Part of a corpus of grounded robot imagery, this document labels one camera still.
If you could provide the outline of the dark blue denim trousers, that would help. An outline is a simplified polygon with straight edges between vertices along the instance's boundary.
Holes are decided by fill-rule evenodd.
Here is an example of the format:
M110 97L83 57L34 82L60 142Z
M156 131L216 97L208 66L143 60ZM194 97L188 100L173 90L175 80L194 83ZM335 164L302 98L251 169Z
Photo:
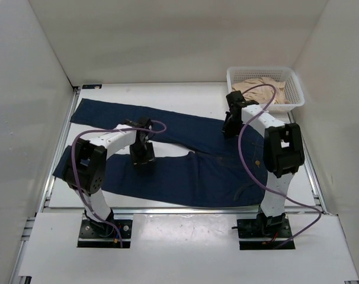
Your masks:
M167 127L154 136L160 143L177 144L189 152L157 157L137 169L127 154L114 154L105 168L103 191L191 207L258 205L267 182L264 139L252 127L242 135L224 138L223 121L146 106L83 99L71 121L112 129L125 120L148 117Z

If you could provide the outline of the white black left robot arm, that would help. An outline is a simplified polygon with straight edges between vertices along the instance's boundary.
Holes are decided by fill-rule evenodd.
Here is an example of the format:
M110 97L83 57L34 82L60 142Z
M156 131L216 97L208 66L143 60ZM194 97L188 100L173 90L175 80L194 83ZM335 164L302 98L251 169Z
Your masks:
M141 167L155 161L153 144L154 121L141 118L139 122L126 120L116 128L101 130L101 136L84 140L81 135L68 148L68 156L62 156L61 169L56 174L75 191L85 207L90 227L100 237L121 240L114 222L113 210L107 205L101 190L105 181L107 160L119 150L129 147L132 165Z

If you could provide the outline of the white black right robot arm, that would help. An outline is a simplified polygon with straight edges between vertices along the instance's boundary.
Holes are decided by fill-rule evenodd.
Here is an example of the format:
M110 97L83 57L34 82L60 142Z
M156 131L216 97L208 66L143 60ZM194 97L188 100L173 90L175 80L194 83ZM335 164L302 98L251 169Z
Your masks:
M259 205L256 229L260 235L268 237L284 223L284 204L290 182L304 163L300 127L278 120L252 101L230 102L228 106L222 130L225 137L250 126L264 139L263 164L269 190L265 191Z

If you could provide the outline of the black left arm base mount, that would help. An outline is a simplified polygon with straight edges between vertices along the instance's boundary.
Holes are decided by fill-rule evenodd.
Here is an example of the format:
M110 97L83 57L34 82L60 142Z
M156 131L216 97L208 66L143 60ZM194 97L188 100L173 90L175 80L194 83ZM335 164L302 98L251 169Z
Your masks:
M132 219L114 219L114 225L118 228L121 235L117 233L113 226L97 226L95 222L83 216L78 233L78 248L98 248L98 249L129 249L132 239Z

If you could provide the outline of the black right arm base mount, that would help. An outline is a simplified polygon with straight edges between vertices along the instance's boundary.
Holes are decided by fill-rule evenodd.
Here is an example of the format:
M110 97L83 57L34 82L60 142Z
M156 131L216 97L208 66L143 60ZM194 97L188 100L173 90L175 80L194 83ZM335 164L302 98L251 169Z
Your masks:
M285 222L279 227L265 233L259 228L255 219L238 219L236 221L237 224L231 229L238 232L240 251L295 249L293 240L283 244L293 236L288 219L285 219Z

